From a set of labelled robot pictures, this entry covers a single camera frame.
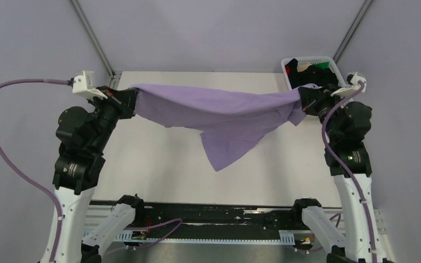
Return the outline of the purple t shirt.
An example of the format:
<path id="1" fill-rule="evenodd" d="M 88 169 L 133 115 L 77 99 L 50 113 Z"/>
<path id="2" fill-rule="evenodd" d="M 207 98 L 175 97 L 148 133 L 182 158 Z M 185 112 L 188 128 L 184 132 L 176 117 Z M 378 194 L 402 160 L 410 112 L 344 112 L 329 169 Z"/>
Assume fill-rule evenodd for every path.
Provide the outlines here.
<path id="1" fill-rule="evenodd" d="M 135 113 L 166 128 L 201 132 L 201 142 L 215 171 L 243 157 L 268 133 L 290 122 L 300 124 L 297 89 L 252 94 L 178 85 L 136 84 Z"/>

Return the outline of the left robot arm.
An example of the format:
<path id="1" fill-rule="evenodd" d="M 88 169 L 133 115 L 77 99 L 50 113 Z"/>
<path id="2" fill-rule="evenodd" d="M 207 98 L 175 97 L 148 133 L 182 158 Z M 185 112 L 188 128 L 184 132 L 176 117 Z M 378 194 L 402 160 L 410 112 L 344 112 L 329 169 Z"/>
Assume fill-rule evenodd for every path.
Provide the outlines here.
<path id="1" fill-rule="evenodd" d="M 101 262 L 124 228 L 145 222 L 144 201 L 124 195 L 101 224 L 84 233 L 88 207 L 105 164 L 104 148 L 117 122 L 135 115 L 139 94 L 137 88 L 102 87 L 101 91 L 105 96 L 92 100 L 93 112 L 74 106 L 59 116 L 56 137 L 61 144 L 53 177 L 58 207 L 43 262 Z"/>

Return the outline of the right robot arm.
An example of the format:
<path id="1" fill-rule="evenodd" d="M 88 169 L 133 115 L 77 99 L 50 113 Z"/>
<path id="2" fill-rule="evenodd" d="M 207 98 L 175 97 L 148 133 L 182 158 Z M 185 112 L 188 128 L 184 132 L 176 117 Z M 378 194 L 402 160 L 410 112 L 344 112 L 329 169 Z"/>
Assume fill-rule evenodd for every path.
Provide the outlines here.
<path id="1" fill-rule="evenodd" d="M 372 167 L 363 143 L 371 129 L 372 108 L 330 88 L 298 88 L 301 109 L 319 118 L 325 161 L 342 205 L 344 230 L 332 223 L 315 199 L 298 199 L 292 224 L 308 227 L 326 253 L 327 262 L 390 262 L 379 234 L 372 200 Z"/>

